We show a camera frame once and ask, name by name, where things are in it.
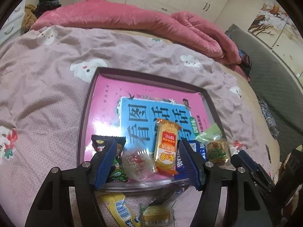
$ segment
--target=pink quilted blanket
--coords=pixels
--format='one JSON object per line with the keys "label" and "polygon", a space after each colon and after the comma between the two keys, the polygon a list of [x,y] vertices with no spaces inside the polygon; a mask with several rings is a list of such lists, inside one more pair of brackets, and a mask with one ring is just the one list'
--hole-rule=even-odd
{"label": "pink quilted blanket", "polygon": [[84,0],[45,12],[31,29],[52,25],[147,31],[230,65],[248,80],[238,66],[241,58],[236,44],[213,23],[192,13],[182,11],[169,16],[127,4]]}

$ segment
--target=food label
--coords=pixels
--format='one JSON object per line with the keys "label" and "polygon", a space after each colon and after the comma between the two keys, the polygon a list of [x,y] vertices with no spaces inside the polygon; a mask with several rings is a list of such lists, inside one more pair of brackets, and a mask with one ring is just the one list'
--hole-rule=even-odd
{"label": "food label", "polygon": [[167,131],[163,131],[162,148],[176,152],[175,145],[176,145],[176,135],[174,133],[169,133]]}

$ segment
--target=yellow wrapper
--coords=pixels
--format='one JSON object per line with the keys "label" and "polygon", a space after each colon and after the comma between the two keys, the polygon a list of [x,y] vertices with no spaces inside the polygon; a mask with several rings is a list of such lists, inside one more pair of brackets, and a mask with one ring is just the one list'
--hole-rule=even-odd
{"label": "yellow wrapper", "polygon": [[157,120],[158,133],[155,146],[155,164],[161,174],[173,176],[175,171],[178,131],[181,126],[170,120]]}
{"label": "yellow wrapper", "polygon": [[122,193],[102,195],[101,200],[121,227],[141,227],[139,218],[124,201]]}

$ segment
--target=blue wrapper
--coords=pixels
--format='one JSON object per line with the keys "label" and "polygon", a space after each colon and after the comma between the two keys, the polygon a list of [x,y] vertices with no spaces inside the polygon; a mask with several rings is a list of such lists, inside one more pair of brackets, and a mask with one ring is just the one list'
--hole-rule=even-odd
{"label": "blue wrapper", "polygon": [[[188,143],[190,144],[193,151],[199,152],[201,156],[206,160],[206,147],[202,142],[198,142],[196,140],[190,140],[188,141]],[[178,172],[178,174],[174,176],[175,180],[188,178],[185,167],[180,157],[179,148],[177,149],[177,155],[176,155],[176,171]]]}

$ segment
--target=gray mattress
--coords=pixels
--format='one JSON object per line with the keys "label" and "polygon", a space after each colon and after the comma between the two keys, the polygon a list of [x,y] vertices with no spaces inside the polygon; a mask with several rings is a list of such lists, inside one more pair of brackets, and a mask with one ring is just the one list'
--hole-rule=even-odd
{"label": "gray mattress", "polygon": [[226,32],[252,62],[250,85],[274,116],[280,135],[280,161],[303,144],[303,95],[276,57],[246,32],[232,25]]}

